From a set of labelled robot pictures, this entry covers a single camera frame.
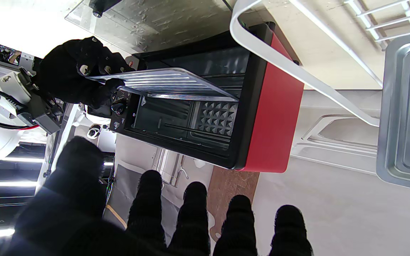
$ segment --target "red cable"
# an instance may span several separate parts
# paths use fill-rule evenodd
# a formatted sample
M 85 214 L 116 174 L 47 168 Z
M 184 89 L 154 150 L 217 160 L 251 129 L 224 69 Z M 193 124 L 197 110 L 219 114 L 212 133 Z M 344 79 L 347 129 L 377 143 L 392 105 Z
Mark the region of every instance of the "red cable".
M 29 126 L 29 127 L 21 128 L 21 129 L 17 129 L 17 130 L 19 130 L 19 131 L 31 130 L 31 129 L 34 129 L 34 128 L 37 128 L 37 127 L 39 127 L 39 125 L 36 124 L 34 126 Z
M 39 125 L 34 125 L 34 126 L 29 126 L 29 127 L 25 127 L 25 128 L 21 128 L 21 129 L 13 129 L 14 131 L 24 131 L 24 130 L 31 130 L 31 129 L 34 129 L 34 128 L 37 128 L 37 127 L 39 127 Z

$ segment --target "metal baking tray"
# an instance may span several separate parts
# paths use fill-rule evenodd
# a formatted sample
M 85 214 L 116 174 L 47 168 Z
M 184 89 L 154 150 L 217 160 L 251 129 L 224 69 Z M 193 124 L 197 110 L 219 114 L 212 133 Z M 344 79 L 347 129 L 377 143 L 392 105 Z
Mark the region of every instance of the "metal baking tray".
M 376 172 L 410 188 L 410 36 L 386 50 Z
M 114 75 L 92 76 L 88 79 L 105 83 L 112 78 L 124 81 L 125 86 L 120 89 L 145 97 L 238 102 L 238 98 L 229 92 L 183 68 L 132 71 Z

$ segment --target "gloved hand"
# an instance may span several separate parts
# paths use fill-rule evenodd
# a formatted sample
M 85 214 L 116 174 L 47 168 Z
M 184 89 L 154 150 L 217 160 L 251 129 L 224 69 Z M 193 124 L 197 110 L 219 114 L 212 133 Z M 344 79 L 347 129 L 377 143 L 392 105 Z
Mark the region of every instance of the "gloved hand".
M 112 53 L 94 36 L 74 39 L 55 47 L 40 64 L 32 78 L 41 92 L 51 94 L 64 102 L 83 103 L 98 109 L 109 102 L 121 80 L 110 79 L 103 85 L 86 76 L 134 71 L 121 54 Z

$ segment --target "wooden surface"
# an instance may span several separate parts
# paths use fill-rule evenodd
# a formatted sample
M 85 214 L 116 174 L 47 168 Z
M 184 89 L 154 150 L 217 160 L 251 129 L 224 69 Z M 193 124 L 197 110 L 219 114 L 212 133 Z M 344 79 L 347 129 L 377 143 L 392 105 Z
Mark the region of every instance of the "wooden surface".
M 227 170 L 215 166 L 208 187 L 208 211 L 215 218 L 215 225 L 210 229 L 211 238 L 218 240 L 216 233 L 221 234 L 221 227 L 226 219 L 226 212 L 232 197 L 243 194 L 252 203 L 256 191 L 259 173 Z

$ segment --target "robotic arm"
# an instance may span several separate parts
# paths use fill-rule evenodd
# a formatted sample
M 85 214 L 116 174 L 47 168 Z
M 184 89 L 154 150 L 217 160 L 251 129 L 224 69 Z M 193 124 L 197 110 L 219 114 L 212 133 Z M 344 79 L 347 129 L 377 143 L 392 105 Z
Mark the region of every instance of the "robotic arm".
M 40 127 L 48 134 L 60 129 L 62 108 L 83 103 L 91 108 L 110 105 L 124 83 L 108 80 L 104 85 L 87 76 L 133 71 L 119 53 L 112 53 L 95 37 L 70 40 L 55 47 L 40 64 L 36 76 L 25 69 L 0 78 L 0 160 L 18 145 L 24 130 Z
M 24 130 L 41 127 L 52 134 L 60 129 L 62 108 L 37 91 L 23 68 L 0 78 L 0 160 L 15 149 Z

